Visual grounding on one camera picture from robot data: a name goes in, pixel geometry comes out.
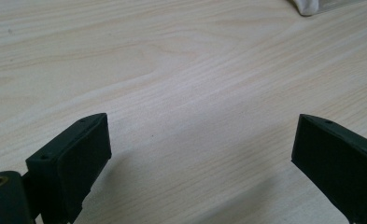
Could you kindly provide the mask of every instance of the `wooden table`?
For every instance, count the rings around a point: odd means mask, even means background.
[[[367,1],[0,0],[0,171],[99,112],[75,223],[347,223],[290,153],[301,113],[367,137]]]

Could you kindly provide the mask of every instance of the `dark object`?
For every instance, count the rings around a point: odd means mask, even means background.
[[[107,115],[75,122],[26,160],[28,173],[0,173],[0,224],[73,223],[111,158]]]
[[[367,139],[301,115],[291,157],[350,223],[367,224]]]

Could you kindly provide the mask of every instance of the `wood grain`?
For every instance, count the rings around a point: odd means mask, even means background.
[[[98,112],[75,223],[347,223],[290,153],[301,113],[367,137],[367,1],[0,1],[0,171]]]

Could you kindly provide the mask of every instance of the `tabletop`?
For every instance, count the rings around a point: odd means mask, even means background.
[[[77,224],[347,223],[290,155],[300,114],[367,138],[367,1],[0,0],[0,171],[100,112]]]

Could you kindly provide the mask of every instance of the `black plastic part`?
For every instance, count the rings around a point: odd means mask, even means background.
[[[301,115],[292,161],[350,223],[367,224],[367,139],[330,120]]]
[[[21,175],[14,171],[0,172],[0,224],[34,223],[28,205]]]
[[[80,119],[26,160],[44,223],[73,223],[111,157],[106,114]]]

